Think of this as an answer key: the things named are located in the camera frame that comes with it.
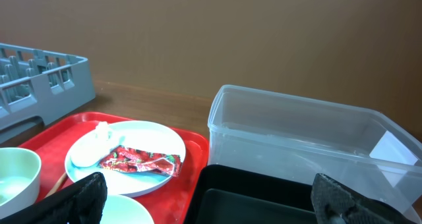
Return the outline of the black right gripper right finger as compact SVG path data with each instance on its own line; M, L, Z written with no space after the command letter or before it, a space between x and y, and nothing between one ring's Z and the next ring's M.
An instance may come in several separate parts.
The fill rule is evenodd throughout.
M388 204L367 198L322 173L314 178L311 202L318 224L412 224Z

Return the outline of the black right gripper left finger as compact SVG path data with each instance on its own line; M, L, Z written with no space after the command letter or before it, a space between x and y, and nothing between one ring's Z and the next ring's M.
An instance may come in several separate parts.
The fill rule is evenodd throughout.
M1 224L99 224L106 200L106 180L95 172L3 218Z

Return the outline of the wooden chopstick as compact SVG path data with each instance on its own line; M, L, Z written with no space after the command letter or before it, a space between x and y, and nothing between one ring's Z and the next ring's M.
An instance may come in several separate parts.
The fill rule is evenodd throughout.
M67 180L67 174L63 173L60 176L60 178L56 181L56 183L53 185L51 190L46 194L45 197L47 198L48 196L51 196L52 194L56 193L66 180Z

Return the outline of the small light blue bowl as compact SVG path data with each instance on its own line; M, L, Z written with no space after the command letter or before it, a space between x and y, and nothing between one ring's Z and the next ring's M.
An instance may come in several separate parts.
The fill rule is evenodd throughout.
M136 200L123 195L108 195L100 224L154 224L154 220Z

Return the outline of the white tissue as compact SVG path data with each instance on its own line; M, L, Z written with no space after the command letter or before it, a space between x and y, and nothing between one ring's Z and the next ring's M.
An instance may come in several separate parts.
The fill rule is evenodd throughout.
M104 158L114 148L112 130L107 122L99 122L95 129L76 141L70 158L76 167L90 167Z

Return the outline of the red snack wrapper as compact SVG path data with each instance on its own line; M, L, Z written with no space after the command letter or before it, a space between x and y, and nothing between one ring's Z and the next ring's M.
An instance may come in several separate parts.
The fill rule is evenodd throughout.
M183 162L179 155L146 152L118 146L99 162L99 167L121 173L152 172L177 177Z

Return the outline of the light blue plate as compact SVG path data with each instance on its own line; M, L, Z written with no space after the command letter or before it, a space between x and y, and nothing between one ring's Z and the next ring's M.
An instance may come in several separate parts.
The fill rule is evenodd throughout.
M124 146L146 152L179 155L182 162L185 160L184 141L174 130L164 125L149 121L124 121L111 123L109 127L112 130L111 139L115 142L112 150L118 146ZM76 167L70 158L73 145L65 158L67 176L71 181L77 182L92 173L101 172L109 194L121 194L134 198L153 192L175 178L152 172L121 173L102 169L99 167L100 161L90 167Z

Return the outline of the green bowl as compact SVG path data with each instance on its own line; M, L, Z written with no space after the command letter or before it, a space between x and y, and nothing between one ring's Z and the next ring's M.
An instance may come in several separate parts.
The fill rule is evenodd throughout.
M1 148L1 219L34 204L40 192L40 156L25 148Z

